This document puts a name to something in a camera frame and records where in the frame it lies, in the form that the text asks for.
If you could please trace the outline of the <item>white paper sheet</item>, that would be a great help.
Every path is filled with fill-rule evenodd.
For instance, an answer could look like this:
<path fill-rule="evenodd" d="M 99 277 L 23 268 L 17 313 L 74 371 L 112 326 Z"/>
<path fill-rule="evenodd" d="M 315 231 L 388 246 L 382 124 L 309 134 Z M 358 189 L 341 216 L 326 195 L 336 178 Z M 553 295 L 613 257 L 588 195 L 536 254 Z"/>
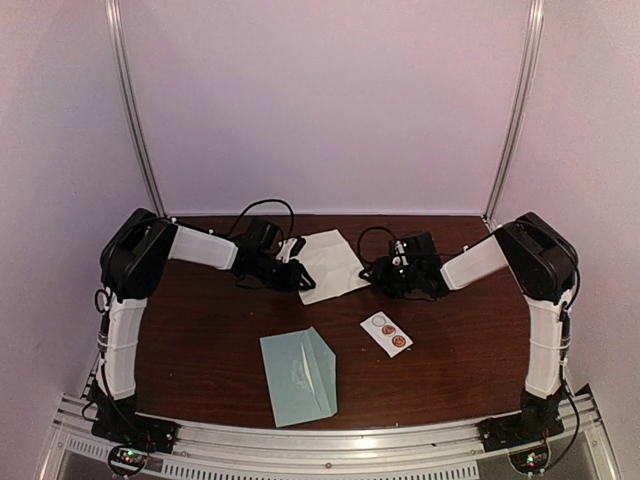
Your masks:
<path fill-rule="evenodd" d="M 303 239 L 305 245 L 296 259 L 316 284 L 313 289 L 300 293 L 304 305 L 337 298 L 369 286 L 359 276 L 364 266 L 337 229 L 306 235 Z"/>

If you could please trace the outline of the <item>light blue envelope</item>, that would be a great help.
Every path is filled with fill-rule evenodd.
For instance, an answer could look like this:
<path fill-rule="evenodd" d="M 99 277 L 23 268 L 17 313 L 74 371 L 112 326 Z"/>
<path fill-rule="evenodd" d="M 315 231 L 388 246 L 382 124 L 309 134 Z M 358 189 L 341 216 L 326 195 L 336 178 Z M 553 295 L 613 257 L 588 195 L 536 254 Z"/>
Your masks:
<path fill-rule="evenodd" d="M 319 388 L 309 389 L 302 370 L 300 345 L 310 347 L 315 357 Z M 299 425 L 337 414 L 337 359 L 312 327 L 260 339 L 275 426 Z"/>

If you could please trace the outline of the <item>beige decorated letter paper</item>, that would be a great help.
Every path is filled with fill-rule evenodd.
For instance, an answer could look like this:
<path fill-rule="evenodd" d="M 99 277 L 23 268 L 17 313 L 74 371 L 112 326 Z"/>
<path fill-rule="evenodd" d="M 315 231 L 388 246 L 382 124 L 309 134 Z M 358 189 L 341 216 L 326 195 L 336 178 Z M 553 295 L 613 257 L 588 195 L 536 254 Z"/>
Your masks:
<path fill-rule="evenodd" d="M 300 345 L 301 358 L 302 358 L 302 370 L 305 379 L 309 385 L 310 391 L 313 395 L 316 395 L 316 390 L 319 388 L 319 380 L 317 373 L 317 365 L 315 357 L 313 356 L 312 349 L 307 347 L 304 343 Z"/>

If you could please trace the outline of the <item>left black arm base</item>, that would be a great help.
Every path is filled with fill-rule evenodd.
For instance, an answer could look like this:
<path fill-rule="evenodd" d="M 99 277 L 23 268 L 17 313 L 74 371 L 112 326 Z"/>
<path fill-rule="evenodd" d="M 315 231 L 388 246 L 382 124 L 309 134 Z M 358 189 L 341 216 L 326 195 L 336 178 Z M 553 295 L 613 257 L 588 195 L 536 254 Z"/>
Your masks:
<path fill-rule="evenodd" d="M 94 381 L 88 399 L 97 407 L 91 427 L 93 436 L 144 452 L 173 452 L 178 425 L 172 421 L 139 415 L 136 394 L 111 401 L 98 382 Z"/>

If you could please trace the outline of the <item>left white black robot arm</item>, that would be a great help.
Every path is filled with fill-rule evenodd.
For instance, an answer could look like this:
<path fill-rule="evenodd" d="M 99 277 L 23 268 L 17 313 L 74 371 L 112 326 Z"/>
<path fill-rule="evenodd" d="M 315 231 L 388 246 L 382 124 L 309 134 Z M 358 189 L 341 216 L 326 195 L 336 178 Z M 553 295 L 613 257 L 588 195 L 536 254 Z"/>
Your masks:
<path fill-rule="evenodd" d="M 144 433 L 138 415 L 126 408 L 136 394 L 135 359 L 141 320 L 171 260 L 229 271 L 237 279 L 253 277 L 278 292 L 305 292 L 316 283 L 296 258 L 272 253 L 275 224 L 260 218 L 236 236 L 179 223 L 138 208 L 107 243 L 100 256 L 101 308 L 98 334 L 100 371 L 93 401 L 106 429 L 123 444 Z"/>

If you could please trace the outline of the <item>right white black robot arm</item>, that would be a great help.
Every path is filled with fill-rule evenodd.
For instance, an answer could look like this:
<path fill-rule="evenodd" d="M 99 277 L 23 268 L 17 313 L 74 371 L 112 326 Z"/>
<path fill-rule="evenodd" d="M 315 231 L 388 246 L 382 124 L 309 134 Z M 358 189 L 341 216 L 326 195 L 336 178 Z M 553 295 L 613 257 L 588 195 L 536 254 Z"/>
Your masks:
<path fill-rule="evenodd" d="M 530 442 L 550 426 L 566 389 L 569 314 L 581 286 L 577 251 L 558 231 L 528 212 L 454 253 L 439 251 L 428 232 L 393 236 L 387 255 L 362 264 L 360 279 L 387 297 L 419 292 L 429 301 L 509 269 L 530 319 L 529 366 L 512 430 Z"/>

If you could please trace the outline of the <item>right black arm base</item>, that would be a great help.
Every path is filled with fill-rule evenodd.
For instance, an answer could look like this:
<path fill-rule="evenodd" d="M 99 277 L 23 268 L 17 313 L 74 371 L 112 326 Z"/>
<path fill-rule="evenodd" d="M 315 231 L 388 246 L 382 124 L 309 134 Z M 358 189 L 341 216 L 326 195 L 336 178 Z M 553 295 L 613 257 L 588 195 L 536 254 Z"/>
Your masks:
<path fill-rule="evenodd" d="M 485 452 L 542 441 L 547 436 L 565 431 L 559 404 L 566 397 L 565 381 L 547 397 L 521 390 L 520 410 L 501 417 L 489 417 L 477 424 Z"/>

